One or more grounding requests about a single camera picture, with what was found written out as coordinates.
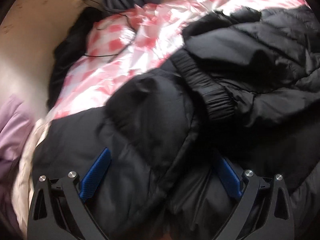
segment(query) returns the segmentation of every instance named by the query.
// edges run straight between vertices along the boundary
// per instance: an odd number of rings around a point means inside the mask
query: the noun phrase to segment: screw
[[[68,174],[69,178],[74,178],[75,176],[77,176],[77,173],[75,171],[70,171]]]
[[[245,174],[247,177],[252,177],[252,176],[253,176],[253,171],[246,170],[246,171],[244,172],[244,174]]]
[[[46,176],[42,175],[42,176],[40,176],[39,181],[44,182],[46,178],[47,178]]]
[[[282,177],[282,175],[277,174],[277,175],[276,175],[276,179],[277,179],[277,180],[283,180],[283,177]]]

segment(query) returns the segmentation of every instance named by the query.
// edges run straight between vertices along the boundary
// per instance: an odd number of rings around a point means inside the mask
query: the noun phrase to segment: black clothing
[[[217,150],[259,176],[283,174],[296,235],[320,209],[320,24],[308,7],[211,13],[185,46],[134,77],[104,107],[52,122],[33,180],[112,164],[86,204],[111,239],[212,239],[230,199]]]
[[[64,79],[71,66],[86,52],[87,34],[95,22],[102,20],[102,12],[86,7],[70,28],[66,39],[54,50],[55,63],[49,81],[47,106],[53,108],[60,95]]]

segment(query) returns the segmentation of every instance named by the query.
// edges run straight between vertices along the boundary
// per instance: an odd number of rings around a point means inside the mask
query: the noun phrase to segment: gingham pattern
[[[138,30],[132,43],[116,58],[81,57],[69,70],[63,89],[47,121],[99,107],[126,81],[159,67],[183,45],[181,30],[208,11],[225,14],[240,6],[262,10],[270,7],[294,8],[305,0],[170,0],[148,4],[125,12]],[[117,54],[131,42],[135,33],[126,17],[113,15],[96,23],[88,35],[87,54]]]

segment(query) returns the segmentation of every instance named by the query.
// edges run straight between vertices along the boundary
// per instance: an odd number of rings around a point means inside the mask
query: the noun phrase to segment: black string
[[[94,1],[94,0],[89,0],[89,1],[94,2],[94,3],[98,4],[98,5],[100,5],[100,3],[98,3],[98,2],[96,2],[96,1]],[[84,54],[84,56],[86,56],[86,57],[112,57],[112,56],[113,56],[113,58],[111,58],[111,59],[109,60],[109,62],[111,62],[111,61],[113,61],[113,59],[114,59],[116,56],[118,56],[120,53],[122,53],[124,50],[126,50],[126,49],[133,43],[133,41],[135,40],[135,38],[136,38],[136,36],[137,36],[137,32],[136,32],[136,30],[132,27],[132,25],[131,25],[131,23],[130,23],[130,19],[129,19],[129,17],[128,17],[127,15],[121,14],[121,13],[116,13],[116,12],[109,11],[109,10],[106,10],[106,9],[103,9],[103,10],[106,11],[106,12],[109,12],[109,13],[111,13],[111,14],[118,14],[118,15],[121,15],[121,16],[126,17],[126,20],[127,20],[127,23],[128,23],[129,28],[136,34],[136,35],[134,36],[134,38],[133,38],[126,46],[124,46],[124,48],[121,49],[121,51],[119,51],[119,53],[117,53],[117,54],[101,55],[101,56],[93,56],[93,55],[88,55],[88,54],[86,54],[86,53]],[[104,27],[103,29],[96,29],[96,30],[98,30],[98,31],[104,30],[104,29],[107,28],[109,25],[107,25],[107,26]]]

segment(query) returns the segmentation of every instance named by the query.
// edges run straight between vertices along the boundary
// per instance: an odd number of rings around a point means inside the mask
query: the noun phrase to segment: purple fabric
[[[20,234],[16,214],[11,204],[11,189],[18,170],[23,147],[33,128],[29,110],[16,96],[11,96],[0,108],[0,211]]]

